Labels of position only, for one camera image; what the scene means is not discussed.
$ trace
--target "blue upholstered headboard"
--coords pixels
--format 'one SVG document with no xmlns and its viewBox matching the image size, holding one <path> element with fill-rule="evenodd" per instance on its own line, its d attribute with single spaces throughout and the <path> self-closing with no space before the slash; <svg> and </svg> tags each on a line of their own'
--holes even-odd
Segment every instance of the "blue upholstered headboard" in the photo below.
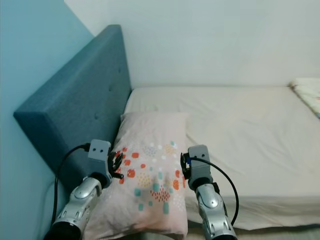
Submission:
<svg viewBox="0 0 320 240">
<path fill-rule="evenodd" d="M 109 25 L 23 103 L 14 117 L 56 172 L 70 149 L 92 139 L 113 143 L 131 93 L 121 27 Z M 79 150 L 60 179 L 72 190 L 91 169 Z"/>
</svg>

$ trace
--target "pillow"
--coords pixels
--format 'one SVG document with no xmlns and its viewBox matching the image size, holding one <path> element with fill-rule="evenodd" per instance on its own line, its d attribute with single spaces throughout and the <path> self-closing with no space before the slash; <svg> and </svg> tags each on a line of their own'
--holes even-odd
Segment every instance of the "pillow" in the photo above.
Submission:
<svg viewBox="0 0 320 240">
<path fill-rule="evenodd" d="M 153 232 L 185 239 L 186 181 L 180 153 L 186 152 L 186 113 L 133 112 L 121 117 L 114 151 L 123 153 L 118 173 L 102 191 L 84 231 L 85 240 Z"/>
</svg>

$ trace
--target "blue wall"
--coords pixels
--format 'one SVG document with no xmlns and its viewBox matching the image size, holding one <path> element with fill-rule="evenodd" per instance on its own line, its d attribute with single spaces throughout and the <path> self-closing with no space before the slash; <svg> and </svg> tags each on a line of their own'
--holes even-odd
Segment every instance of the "blue wall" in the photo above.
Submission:
<svg viewBox="0 0 320 240">
<path fill-rule="evenodd" d="M 1 1 L 1 240 L 42 239 L 53 205 L 54 175 L 13 112 L 92 38 L 64 1 Z"/>
</svg>

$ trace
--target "patterned pillowcase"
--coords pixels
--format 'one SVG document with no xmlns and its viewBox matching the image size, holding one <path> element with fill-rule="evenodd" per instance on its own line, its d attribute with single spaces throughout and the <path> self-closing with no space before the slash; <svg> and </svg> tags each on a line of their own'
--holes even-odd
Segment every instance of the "patterned pillowcase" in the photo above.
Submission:
<svg viewBox="0 0 320 240">
<path fill-rule="evenodd" d="M 118 173 L 103 190 L 84 239 L 115 239 L 153 232 L 184 239 L 188 232 L 186 181 L 180 154 L 186 152 L 185 113 L 127 113 L 114 150 L 123 153 Z"/>
</svg>

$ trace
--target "bed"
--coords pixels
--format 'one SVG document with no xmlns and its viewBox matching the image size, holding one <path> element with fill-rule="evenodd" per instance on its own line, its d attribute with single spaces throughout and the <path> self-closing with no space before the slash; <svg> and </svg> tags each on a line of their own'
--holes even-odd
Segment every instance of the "bed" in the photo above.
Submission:
<svg viewBox="0 0 320 240">
<path fill-rule="evenodd" d="M 121 114 L 147 111 L 190 114 L 187 145 L 207 145 L 211 161 L 237 187 L 236 228 L 320 224 L 320 121 L 289 88 L 153 87 L 132 92 L 119 25 L 93 39 L 14 117 L 56 172 L 74 146 L 92 139 L 112 143 Z M 64 165 L 60 179 L 69 191 L 97 170 L 86 157 L 76 152 Z M 212 173 L 233 215 L 232 189 Z M 190 226 L 199 226 L 194 193 L 189 191 L 186 199 Z"/>
</svg>

